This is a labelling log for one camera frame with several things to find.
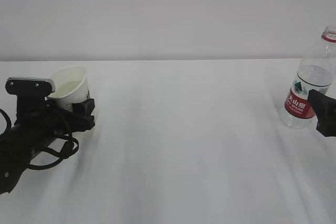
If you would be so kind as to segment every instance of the white background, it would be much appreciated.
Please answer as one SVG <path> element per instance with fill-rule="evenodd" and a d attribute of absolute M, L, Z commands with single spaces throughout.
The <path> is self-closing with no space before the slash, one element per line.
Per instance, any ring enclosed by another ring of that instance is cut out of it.
<path fill-rule="evenodd" d="M 300 57 L 336 0 L 0 0 L 0 60 Z"/>

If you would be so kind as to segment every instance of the white table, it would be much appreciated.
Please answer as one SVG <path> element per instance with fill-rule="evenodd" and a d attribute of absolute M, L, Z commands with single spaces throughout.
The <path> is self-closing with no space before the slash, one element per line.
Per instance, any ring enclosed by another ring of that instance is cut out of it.
<path fill-rule="evenodd" d="M 298 63 L 0 63 L 0 106 L 12 119 L 7 77 L 64 66 L 88 69 L 97 105 L 94 130 L 76 133 L 78 154 L 25 171 L 0 196 L 1 224 L 336 223 L 335 139 L 316 121 L 290 129 L 277 113 Z"/>

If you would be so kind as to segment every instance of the white paper cup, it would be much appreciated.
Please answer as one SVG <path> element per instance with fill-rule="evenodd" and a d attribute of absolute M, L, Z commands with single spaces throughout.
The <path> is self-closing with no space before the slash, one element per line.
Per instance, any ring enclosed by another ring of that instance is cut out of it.
<path fill-rule="evenodd" d="M 54 81 L 56 91 L 48 98 L 57 105 L 72 112 L 72 104 L 90 98 L 87 71 L 83 67 L 65 67 L 55 72 L 50 79 Z"/>

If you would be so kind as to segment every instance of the black cable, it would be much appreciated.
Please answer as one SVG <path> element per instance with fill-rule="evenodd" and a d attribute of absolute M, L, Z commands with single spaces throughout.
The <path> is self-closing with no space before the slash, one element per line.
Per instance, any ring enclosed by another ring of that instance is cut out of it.
<path fill-rule="evenodd" d="M 5 154 L 7 154 L 11 159 L 13 159 L 14 161 L 16 161 L 17 163 L 19 163 L 19 164 L 23 165 L 24 167 L 26 167 L 28 169 L 31 169 L 31 170 L 46 170 L 46 169 L 53 168 L 56 165 L 58 165 L 59 163 L 61 163 L 64 159 L 69 158 L 70 156 L 72 156 L 73 154 L 75 154 L 76 152 L 78 152 L 78 150 L 79 150 L 79 142 L 78 142 L 78 140 L 76 138 L 72 137 L 71 128 L 70 128 L 70 125 L 68 124 L 67 120 L 57 110 L 51 109 L 51 108 L 49 110 L 52 113 L 55 113 L 60 118 L 60 120 L 62 121 L 63 125 L 65 126 L 65 128 L 67 130 L 66 134 L 68 134 L 68 136 L 54 134 L 54 137 L 66 140 L 67 142 L 71 142 L 72 144 L 76 144 L 76 147 L 74 149 L 72 149 L 72 145 L 71 145 L 71 151 L 67 150 L 67 155 L 64 154 L 64 152 L 66 151 L 66 149 L 65 149 L 66 143 L 63 145 L 63 148 L 62 148 L 61 152 L 57 152 L 56 150 L 48 148 L 48 147 L 40 147 L 40 148 L 37 148 L 35 150 L 40 151 L 40 152 L 49 153 L 50 155 L 58 157 L 58 159 L 56 161 L 50 163 L 50 164 L 47 164 L 47 165 L 32 165 L 32 164 L 30 164 L 30 163 L 22 160 L 21 158 L 17 157 L 13 153 L 11 153 L 11 151 L 9 151 L 9 150 L 6 150 L 6 149 L 0 147 L 0 151 L 2 151 Z M 7 124 L 5 131 L 0 135 L 0 137 L 2 137 L 2 136 L 5 136 L 11 130 L 11 128 L 12 128 L 12 122 L 10 121 L 11 119 L 9 118 L 9 116 L 7 115 L 7 113 L 5 111 L 3 111 L 2 109 L 0 109 L 0 113 L 5 118 L 6 124 Z"/>
<path fill-rule="evenodd" d="M 11 119 L 9 118 L 9 116 L 7 115 L 7 113 L 5 111 L 3 111 L 2 109 L 0 109 L 0 113 L 4 117 L 4 119 L 6 120 L 6 129 L 0 135 L 0 137 L 3 137 L 3 136 L 5 136 L 11 130 L 11 128 L 12 128 L 12 122 L 11 122 Z"/>

